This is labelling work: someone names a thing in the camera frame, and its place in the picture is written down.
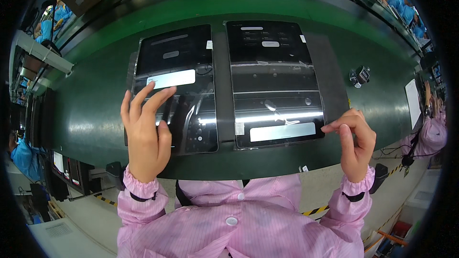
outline hand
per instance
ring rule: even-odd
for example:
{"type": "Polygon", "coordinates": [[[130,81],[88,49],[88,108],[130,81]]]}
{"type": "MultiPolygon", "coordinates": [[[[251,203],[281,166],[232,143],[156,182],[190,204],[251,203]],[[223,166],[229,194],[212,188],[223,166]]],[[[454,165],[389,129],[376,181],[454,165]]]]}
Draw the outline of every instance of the hand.
{"type": "Polygon", "coordinates": [[[62,22],[64,22],[64,19],[63,18],[59,19],[59,21],[54,25],[54,31],[60,27],[62,22]]]}
{"type": "Polygon", "coordinates": [[[163,120],[159,123],[157,133],[156,111],[177,88],[159,91],[142,107],[142,102],[154,87],[154,81],[144,87],[132,100],[130,109],[131,92],[126,91],[121,104],[121,119],[128,135],[129,171],[144,183],[155,180],[171,156],[172,135],[163,120]]]}
{"type": "Polygon", "coordinates": [[[429,82],[425,81],[424,86],[426,87],[426,106],[430,105],[430,99],[432,98],[432,93],[430,91],[430,84],[429,82]]]}
{"type": "Polygon", "coordinates": [[[382,3],[383,3],[384,5],[389,6],[389,4],[387,3],[386,0],[381,0],[381,1],[382,1],[382,3]]]}
{"type": "Polygon", "coordinates": [[[336,121],[323,126],[322,131],[336,131],[340,135],[341,168],[350,182],[362,181],[376,144],[376,133],[368,126],[362,111],[352,108],[336,121]]]}

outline sleeve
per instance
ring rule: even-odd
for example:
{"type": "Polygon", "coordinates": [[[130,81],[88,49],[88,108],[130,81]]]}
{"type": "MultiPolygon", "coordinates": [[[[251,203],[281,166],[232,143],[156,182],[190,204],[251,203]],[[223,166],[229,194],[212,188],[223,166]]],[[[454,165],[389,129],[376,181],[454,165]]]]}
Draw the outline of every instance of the sleeve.
{"type": "Polygon", "coordinates": [[[72,14],[73,12],[69,11],[64,16],[62,16],[62,19],[64,19],[64,22],[66,22],[70,18],[70,16],[72,16],[72,14]]]}
{"type": "Polygon", "coordinates": [[[363,257],[364,244],[360,231],[364,226],[364,217],[371,208],[369,190],[375,181],[375,169],[368,166],[365,178],[358,182],[350,182],[344,175],[341,187],[335,190],[328,206],[330,210],[322,217],[320,224],[330,228],[338,237],[336,252],[340,257],[363,257]],[[356,196],[364,192],[361,200],[351,202],[346,197],[356,196]]]}
{"type": "Polygon", "coordinates": [[[117,238],[120,253],[130,251],[129,238],[133,231],[166,214],[164,207],[169,201],[167,193],[157,179],[142,183],[130,173],[129,165],[124,171],[123,182],[126,189],[118,194],[118,216],[123,223],[117,238]],[[133,199],[131,193],[138,198],[155,197],[155,199],[140,202],[133,199]]]}

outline person arm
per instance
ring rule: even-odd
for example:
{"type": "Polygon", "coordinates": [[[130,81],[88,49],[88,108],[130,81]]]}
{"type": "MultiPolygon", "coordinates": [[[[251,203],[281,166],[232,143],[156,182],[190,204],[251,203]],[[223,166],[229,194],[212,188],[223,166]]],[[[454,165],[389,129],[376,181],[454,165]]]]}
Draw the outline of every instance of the person arm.
{"type": "Polygon", "coordinates": [[[165,121],[156,128],[156,111],[176,91],[163,89],[141,106],[153,91],[152,81],[132,100],[126,91],[121,118],[128,136],[129,164],[123,176],[125,190],[118,195],[118,216],[123,226],[118,231],[118,254],[132,251],[132,233],[165,214],[169,201],[156,176],[163,171],[171,154],[172,135],[165,121]]]}
{"type": "Polygon", "coordinates": [[[369,190],[375,180],[375,169],[368,164],[375,148],[376,133],[366,123],[362,111],[354,108],[324,126],[322,131],[339,134],[341,168],[345,175],[340,188],[333,192],[328,203],[330,210],[320,224],[338,237],[336,251],[341,257],[363,257],[360,231],[371,208],[369,190]]]}

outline fingernail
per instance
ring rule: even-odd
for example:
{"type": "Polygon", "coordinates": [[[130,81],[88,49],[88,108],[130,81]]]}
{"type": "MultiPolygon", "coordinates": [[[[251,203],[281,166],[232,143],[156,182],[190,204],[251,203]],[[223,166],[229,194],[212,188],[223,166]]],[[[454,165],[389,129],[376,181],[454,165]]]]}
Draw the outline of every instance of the fingernail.
{"type": "Polygon", "coordinates": [[[167,126],[168,126],[168,124],[166,123],[165,120],[162,119],[162,120],[159,121],[158,128],[165,128],[167,126]]]}
{"type": "Polygon", "coordinates": [[[340,134],[341,135],[348,135],[348,134],[351,134],[351,129],[349,128],[349,126],[347,124],[342,124],[340,126],[340,134]]]}

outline label sticker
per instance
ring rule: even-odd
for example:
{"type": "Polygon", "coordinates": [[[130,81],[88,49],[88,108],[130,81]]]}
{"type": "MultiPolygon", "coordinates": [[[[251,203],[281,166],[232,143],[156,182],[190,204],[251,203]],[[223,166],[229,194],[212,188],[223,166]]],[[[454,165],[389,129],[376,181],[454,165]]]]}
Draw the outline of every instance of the label sticker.
{"type": "Polygon", "coordinates": [[[279,140],[304,135],[315,135],[315,123],[275,125],[250,129],[250,141],[279,140]]]}
{"type": "Polygon", "coordinates": [[[263,27],[241,27],[241,30],[263,30],[263,27]]]}
{"type": "Polygon", "coordinates": [[[177,57],[178,55],[179,55],[179,51],[167,52],[163,54],[163,59],[177,57]]]}
{"type": "Polygon", "coordinates": [[[212,40],[207,40],[206,49],[212,49],[213,50],[213,42],[212,42],[212,40]]]}
{"type": "Polygon", "coordinates": [[[244,123],[234,123],[234,134],[235,135],[244,135],[244,123]]]}
{"type": "Polygon", "coordinates": [[[83,3],[84,0],[75,0],[75,3],[80,6],[83,3]]]}
{"type": "Polygon", "coordinates": [[[148,77],[146,79],[146,84],[148,85],[151,81],[156,82],[153,89],[192,84],[196,81],[196,71],[191,69],[148,77]]]}
{"type": "Polygon", "coordinates": [[[263,41],[261,42],[263,47],[279,47],[280,44],[277,41],[263,41]]]}

